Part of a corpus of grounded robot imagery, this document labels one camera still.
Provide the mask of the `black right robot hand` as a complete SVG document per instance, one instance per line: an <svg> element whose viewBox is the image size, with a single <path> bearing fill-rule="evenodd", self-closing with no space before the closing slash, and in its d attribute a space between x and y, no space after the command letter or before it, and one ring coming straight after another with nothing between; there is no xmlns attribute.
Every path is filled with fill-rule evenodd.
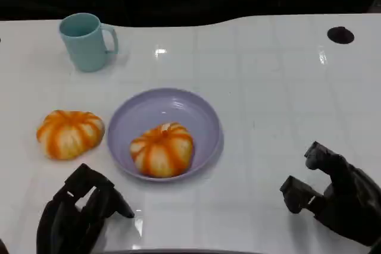
<svg viewBox="0 0 381 254"><path fill-rule="evenodd" d="M307 209L333 232L380 253L380 187L363 170L318 142L304 156L307 168L324 172L331 183L320 194L289 176L280 188L288 210L298 214Z"/></svg>

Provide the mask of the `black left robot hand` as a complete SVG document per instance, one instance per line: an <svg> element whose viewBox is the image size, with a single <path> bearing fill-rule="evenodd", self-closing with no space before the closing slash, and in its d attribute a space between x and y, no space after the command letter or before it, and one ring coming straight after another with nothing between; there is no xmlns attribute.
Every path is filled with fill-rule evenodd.
<svg viewBox="0 0 381 254"><path fill-rule="evenodd" d="M105 220L114 213L135 214L114 184L81 164L42 213L36 235L37 253L90 253Z"/></svg>

